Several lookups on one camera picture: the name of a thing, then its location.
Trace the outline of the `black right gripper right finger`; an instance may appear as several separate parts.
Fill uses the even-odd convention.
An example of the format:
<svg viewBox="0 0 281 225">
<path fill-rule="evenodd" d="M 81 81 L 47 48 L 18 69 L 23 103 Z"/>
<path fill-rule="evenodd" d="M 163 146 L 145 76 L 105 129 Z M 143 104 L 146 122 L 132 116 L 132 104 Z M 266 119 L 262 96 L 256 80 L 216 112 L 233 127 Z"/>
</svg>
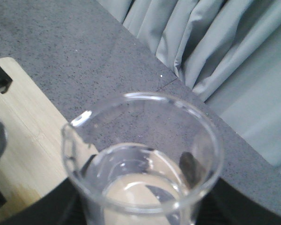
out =
<svg viewBox="0 0 281 225">
<path fill-rule="evenodd" d="M 203 197 L 197 225 L 281 225 L 281 216 L 255 203 L 220 178 Z"/>
</svg>

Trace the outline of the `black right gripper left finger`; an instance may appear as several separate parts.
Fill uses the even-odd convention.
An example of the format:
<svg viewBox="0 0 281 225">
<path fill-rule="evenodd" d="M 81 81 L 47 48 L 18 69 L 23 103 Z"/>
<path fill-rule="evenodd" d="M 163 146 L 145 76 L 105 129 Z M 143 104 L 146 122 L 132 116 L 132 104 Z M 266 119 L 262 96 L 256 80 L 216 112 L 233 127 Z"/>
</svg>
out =
<svg viewBox="0 0 281 225">
<path fill-rule="evenodd" d="M 67 176 L 52 191 L 0 225 L 86 225 L 78 191 Z"/>
</svg>

